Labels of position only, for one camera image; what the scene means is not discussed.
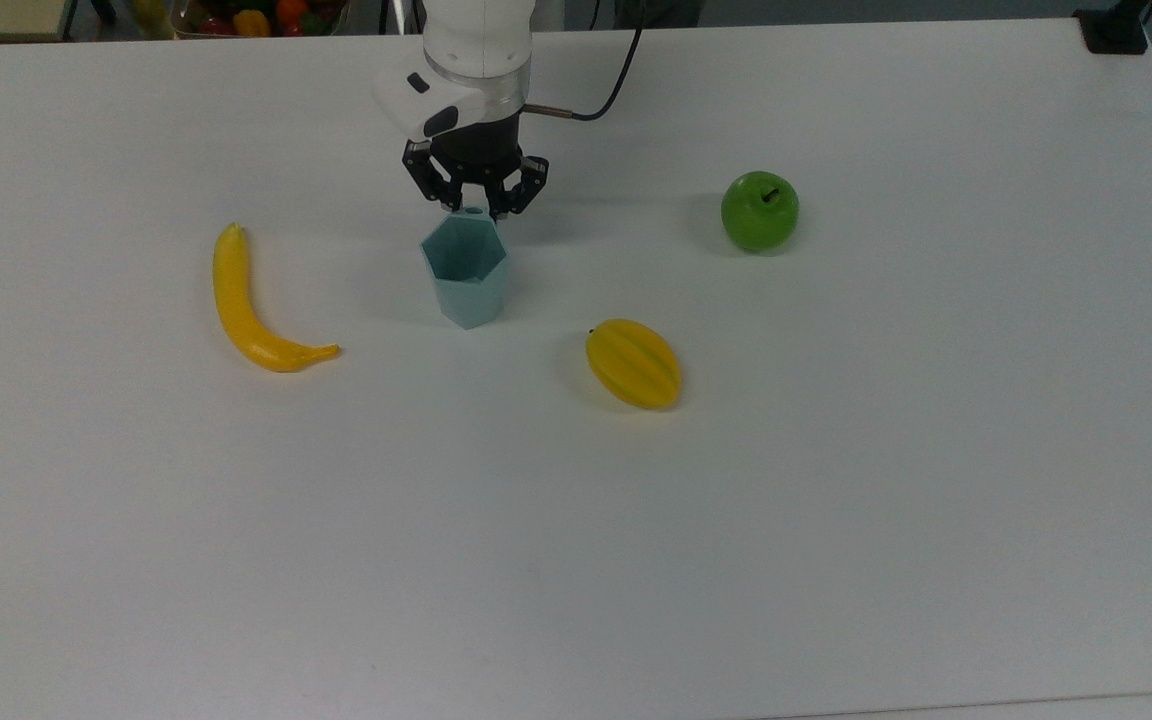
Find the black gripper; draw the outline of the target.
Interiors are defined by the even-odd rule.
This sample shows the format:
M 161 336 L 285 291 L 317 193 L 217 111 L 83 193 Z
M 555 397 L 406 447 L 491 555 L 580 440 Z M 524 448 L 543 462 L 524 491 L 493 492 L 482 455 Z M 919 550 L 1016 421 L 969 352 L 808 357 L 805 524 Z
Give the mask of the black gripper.
M 518 149 L 521 114 L 476 123 L 431 141 L 406 141 L 403 168 L 426 200 L 447 211 L 465 205 L 463 187 L 486 191 L 494 220 L 524 213 L 548 181 L 550 161 Z

